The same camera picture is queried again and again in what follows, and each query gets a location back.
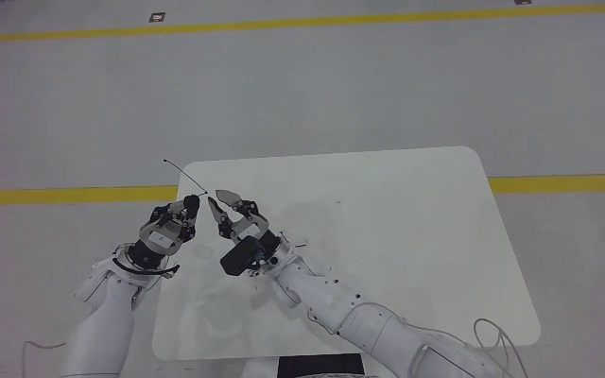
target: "gray floor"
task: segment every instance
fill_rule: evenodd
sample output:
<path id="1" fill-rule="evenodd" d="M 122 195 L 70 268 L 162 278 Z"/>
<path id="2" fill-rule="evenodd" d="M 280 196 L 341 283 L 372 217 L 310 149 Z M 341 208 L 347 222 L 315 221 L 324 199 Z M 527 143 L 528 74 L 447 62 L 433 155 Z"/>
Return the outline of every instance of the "gray floor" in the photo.
<path id="1" fill-rule="evenodd" d="M 13 0 L 0 4 L 0 31 L 145 26 L 159 10 L 182 24 L 510 7 L 478 0 Z M 0 188 L 176 184 L 177 172 L 162 158 L 185 165 L 456 145 L 475 149 L 490 176 L 603 173 L 603 20 L 0 43 Z M 605 370 L 604 196 L 496 197 L 542 323 L 538 343 L 521 348 L 532 377 Z M 87 313 L 71 293 L 94 261 L 136 238 L 154 205 L 0 207 L 0 376 L 18 375 L 24 340 L 65 339 Z M 241 361 L 153 356 L 157 295 L 138 311 L 124 376 L 236 376 Z M 50 376 L 61 352 L 29 356 L 29 377 Z"/>

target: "black band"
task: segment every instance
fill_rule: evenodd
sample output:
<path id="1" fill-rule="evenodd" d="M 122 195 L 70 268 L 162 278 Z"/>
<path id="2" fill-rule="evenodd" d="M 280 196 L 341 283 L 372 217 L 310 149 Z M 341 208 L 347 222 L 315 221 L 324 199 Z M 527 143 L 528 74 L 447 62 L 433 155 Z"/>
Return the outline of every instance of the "black band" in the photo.
<path id="1" fill-rule="evenodd" d="M 117 266 L 119 266 L 122 270 L 126 270 L 128 273 L 133 273 L 133 274 L 138 274 L 140 276 L 161 276 L 165 273 L 176 273 L 177 270 L 179 270 L 179 268 L 181 266 L 173 266 L 170 269 L 165 269 L 165 270 L 136 270 L 136 269 L 131 269 L 127 266 L 124 266 L 122 263 L 120 263 L 119 261 L 117 261 L 117 258 L 113 257 L 112 259 L 113 263 L 116 264 Z"/>

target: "yellow line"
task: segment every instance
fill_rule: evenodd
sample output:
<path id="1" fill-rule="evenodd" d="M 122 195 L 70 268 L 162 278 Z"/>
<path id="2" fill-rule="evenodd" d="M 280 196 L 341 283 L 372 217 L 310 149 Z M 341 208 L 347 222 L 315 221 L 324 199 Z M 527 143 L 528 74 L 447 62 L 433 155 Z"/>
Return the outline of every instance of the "yellow line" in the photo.
<path id="1" fill-rule="evenodd" d="M 490 178 L 495 195 L 605 193 L 605 175 Z M 177 186 L 0 190 L 0 205 L 161 202 L 177 196 Z"/>
<path id="2" fill-rule="evenodd" d="M 246 21 L 224 24 L 174 26 L 145 26 L 98 30 L 42 31 L 34 33 L 0 34 L 0 42 L 67 40 L 76 38 L 115 38 L 182 33 L 211 33 L 286 27 L 346 26 L 363 24 L 401 24 L 433 21 L 492 19 L 505 17 L 557 16 L 567 14 L 603 13 L 605 5 L 577 5 L 563 7 L 521 7 L 510 9 L 456 10 L 446 12 L 377 14 L 360 16 L 318 17 L 268 21 Z"/>
<path id="3" fill-rule="evenodd" d="M 1 190 L 0 205 L 171 201 L 177 186 Z"/>
<path id="4" fill-rule="evenodd" d="M 495 195 L 605 192 L 605 175 L 491 178 L 489 181 Z"/>

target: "white tabletop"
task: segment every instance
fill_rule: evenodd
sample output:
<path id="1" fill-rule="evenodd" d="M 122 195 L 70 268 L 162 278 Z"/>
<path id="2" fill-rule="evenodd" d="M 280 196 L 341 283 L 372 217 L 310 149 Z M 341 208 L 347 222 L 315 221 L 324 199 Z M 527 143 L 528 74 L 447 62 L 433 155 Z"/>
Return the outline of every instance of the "white tabletop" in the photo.
<path id="1" fill-rule="evenodd" d="M 474 342 L 490 318 L 517 345 L 540 323 L 478 156 L 467 147 L 191 163 L 211 194 L 257 202 L 275 232 L 309 241 L 301 254 L 413 323 Z M 199 193 L 181 176 L 179 198 Z M 280 305 L 268 279 L 227 276 L 205 199 L 196 238 L 162 282 L 153 350 L 163 360 L 358 352 Z"/>

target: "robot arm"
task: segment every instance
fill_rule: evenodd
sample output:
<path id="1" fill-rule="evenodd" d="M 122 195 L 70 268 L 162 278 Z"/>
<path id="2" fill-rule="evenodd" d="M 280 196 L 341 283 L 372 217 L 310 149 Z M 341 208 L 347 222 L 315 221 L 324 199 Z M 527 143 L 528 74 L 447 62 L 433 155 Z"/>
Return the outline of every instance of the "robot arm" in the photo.
<path id="1" fill-rule="evenodd" d="M 112 257 L 93 266 L 76 293 L 93 312 L 67 340 L 61 377 L 120 375 L 132 336 L 133 311 L 156 280 L 171 278 L 179 269 L 165 269 L 168 256 L 195 236 L 198 209 L 197 196 L 155 208 L 136 243 L 119 246 Z"/>
<path id="2" fill-rule="evenodd" d="M 243 215 L 232 222 L 208 198 L 219 234 L 235 243 L 220 261 L 228 275 L 247 270 L 251 276 L 268 276 L 281 303 L 289 308 L 302 303 L 311 321 L 356 345 L 397 377 L 499 376 L 499 370 L 475 351 L 412 326 L 361 291 L 320 274 L 320 267 L 296 255 L 283 235 L 268 229 L 255 202 L 226 190 L 217 190 L 216 197 Z"/>

